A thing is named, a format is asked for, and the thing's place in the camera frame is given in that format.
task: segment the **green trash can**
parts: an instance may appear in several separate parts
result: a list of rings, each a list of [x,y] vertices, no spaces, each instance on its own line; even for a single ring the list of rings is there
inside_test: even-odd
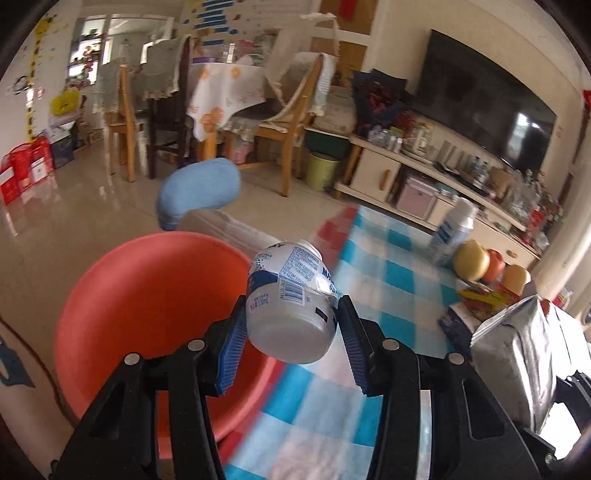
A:
[[[308,157],[308,170],[306,172],[306,185],[318,190],[330,187],[335,178],[336,167],[339,160],[322,153],[310,152]]]

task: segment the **yellow apple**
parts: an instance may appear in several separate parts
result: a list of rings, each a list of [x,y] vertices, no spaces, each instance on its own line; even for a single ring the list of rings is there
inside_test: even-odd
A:
[[[462,280],[480,280],[491,261],[489,253],[476,240],[468,240],[457,249],[453,269]]]

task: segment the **dining table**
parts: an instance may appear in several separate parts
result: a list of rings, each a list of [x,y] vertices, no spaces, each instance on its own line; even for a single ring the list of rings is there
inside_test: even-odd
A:
[[[204,142],[203,159],[216,157],[217,132],[235,113],[264,103],[265,69],[236,63],[196,63],[189,67],[187,114],[193,135]]]

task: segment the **red box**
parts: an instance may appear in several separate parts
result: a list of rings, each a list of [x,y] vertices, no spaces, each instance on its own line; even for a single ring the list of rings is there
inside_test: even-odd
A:
[[[9,155],[0,162],[0,193],[5,204],[9,204],[20,195]]]
[[[51,173],[54,170],[53,155],[51,155],[49,141],[43,135],[39,135],[33,142],[33,163],[41,158],[43,159],[47,173]]]
[[[14,178],[17,181],[18,190],[24,192],[33,181],[31,178],[31,163],[33,162],[33,144],[23,143],[15,147],[8,154],[10,164],[14,169]]]

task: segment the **tv screen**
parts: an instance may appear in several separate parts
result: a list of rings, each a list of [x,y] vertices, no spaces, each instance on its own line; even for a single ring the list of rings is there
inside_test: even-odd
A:
[[[540,169],[556,120],[508,71],[435,30],[412,108],[521,171]]]

